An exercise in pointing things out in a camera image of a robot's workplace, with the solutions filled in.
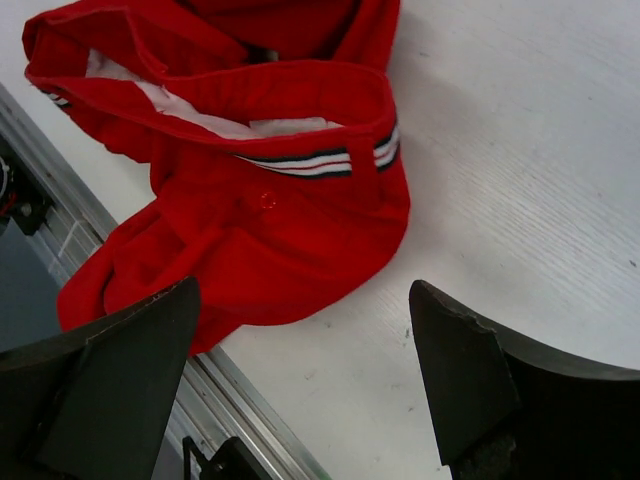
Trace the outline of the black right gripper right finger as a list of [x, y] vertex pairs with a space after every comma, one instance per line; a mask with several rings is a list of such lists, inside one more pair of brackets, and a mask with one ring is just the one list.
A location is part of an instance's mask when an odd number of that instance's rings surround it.
[[409, 292], [441, 463], [456, 479], [635, 479], [639, 374], [534, 340], [433, 285]]

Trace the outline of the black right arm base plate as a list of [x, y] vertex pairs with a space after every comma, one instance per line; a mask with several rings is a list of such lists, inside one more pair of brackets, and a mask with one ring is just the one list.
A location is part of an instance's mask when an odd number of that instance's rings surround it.
[[190, 437], [182, 440], [183, 478], [191, 479], [192, 464], [200, 468], [198, 479], [272, 480], [272, 476], [238, 437], [228, 438], [210, 457]]

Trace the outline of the red trousers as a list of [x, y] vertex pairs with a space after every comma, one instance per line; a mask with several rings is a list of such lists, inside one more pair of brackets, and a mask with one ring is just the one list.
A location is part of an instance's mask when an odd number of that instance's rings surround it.
[[192, 276], [191, 346], [379, 272], [410, 195], [386, 68], [396, 1], [78, 1], [29, 19], [26, 78], [154, 198], [59, 293], [71, 330]]

